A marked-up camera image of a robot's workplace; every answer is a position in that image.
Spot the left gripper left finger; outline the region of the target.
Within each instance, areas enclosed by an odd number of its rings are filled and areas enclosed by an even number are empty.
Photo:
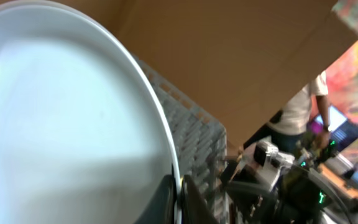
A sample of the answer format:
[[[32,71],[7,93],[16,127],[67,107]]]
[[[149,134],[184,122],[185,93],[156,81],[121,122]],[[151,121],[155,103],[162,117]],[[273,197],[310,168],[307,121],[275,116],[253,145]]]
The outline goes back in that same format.
[[[173,224],[177,192],[175,178],[165,175],[135,224]]]

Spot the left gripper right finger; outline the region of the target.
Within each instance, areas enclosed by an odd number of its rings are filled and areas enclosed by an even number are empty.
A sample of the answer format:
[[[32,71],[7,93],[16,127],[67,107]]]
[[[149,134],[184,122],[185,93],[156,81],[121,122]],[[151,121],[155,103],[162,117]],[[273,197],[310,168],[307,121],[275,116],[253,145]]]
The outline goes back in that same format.
[[[181,208],[182,224],[218,224],[189,175],[181,182]]]

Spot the large white plate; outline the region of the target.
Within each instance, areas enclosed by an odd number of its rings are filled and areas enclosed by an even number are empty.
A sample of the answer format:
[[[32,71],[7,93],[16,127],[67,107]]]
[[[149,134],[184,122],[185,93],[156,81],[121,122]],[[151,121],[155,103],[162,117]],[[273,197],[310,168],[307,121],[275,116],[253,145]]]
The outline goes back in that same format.
[[[53,1],[0,4],[0,224],[135,223],[173,137],[145,73],[106,28]]]

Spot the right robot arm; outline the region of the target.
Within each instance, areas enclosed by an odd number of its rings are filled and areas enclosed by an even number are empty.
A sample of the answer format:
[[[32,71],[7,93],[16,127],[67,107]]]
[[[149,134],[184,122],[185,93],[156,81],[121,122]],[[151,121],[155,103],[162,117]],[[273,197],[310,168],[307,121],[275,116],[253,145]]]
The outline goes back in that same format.
[[[358,197],[323,174],[322,164],[338,154],[334,141],[325,149],[298,142],[294,154],[259,141],[221,182],[244,223],[358,223]]]

